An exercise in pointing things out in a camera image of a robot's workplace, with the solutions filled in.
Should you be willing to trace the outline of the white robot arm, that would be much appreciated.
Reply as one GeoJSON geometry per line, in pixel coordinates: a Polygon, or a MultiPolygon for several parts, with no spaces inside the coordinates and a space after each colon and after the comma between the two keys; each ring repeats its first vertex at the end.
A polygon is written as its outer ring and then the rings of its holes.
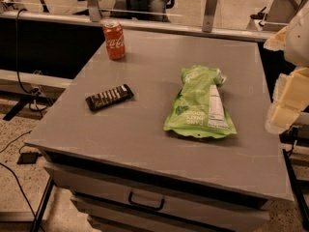
{"type": "Polygon", "coordinates": [[[265,128],[273,134],[288,130],[309,105],[309,4],[264,43],[270,51],[284,52],[287,62],[295,65],[290,74],[280,73],[272,93],[265,128]]]}

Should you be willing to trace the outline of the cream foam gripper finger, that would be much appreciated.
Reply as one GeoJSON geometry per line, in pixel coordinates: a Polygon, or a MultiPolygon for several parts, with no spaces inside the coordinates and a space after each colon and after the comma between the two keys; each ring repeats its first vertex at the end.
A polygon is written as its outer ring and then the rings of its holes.
{"type": "Polygon", "coordinates": [[[288,130],[309,105],[309,69],[296,67],[290,74],[280,73],[272,94],[265,128],[280,134],[288,130]]]}
{"type": "Polygon", "coordinates": [[[274,36],[267,39],[264,43],[264,48],[270,51],[284,50],[286,33],[287,26],[283,27],[274,36]]]}

